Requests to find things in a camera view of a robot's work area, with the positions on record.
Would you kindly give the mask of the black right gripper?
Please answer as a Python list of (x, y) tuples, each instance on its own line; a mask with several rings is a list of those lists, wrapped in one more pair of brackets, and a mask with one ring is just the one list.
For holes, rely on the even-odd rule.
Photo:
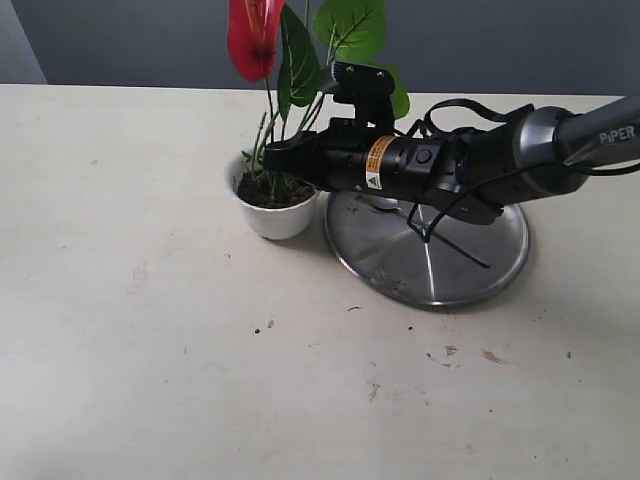
[(476, 166), (471, 153), (470, 135), (417, 138), (332, 125), (320, 134), (302, 131), (268, 144), (263, 168), (319, 189), (417, 203), (488, 225), (514, 201), (498, 183), (486, 183), (499, 172)]

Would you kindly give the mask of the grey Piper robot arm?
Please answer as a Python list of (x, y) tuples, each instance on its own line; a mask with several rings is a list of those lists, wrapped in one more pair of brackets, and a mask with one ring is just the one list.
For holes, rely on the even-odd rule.
[(267, 145), (264, 168), (321, 191), (426, 205), (475, 225), (493, 223), (507, 206), (573, 193), (591, 176), (639, 169), (636, 97), (584, 114), (531, 104), (499, 113), (467, 98), (432, 108), (466, 108), (496, 126), (442, 130), (426, 113), (400, 134), (385, 103), (379, 122), (333, 118), (322, 131)]

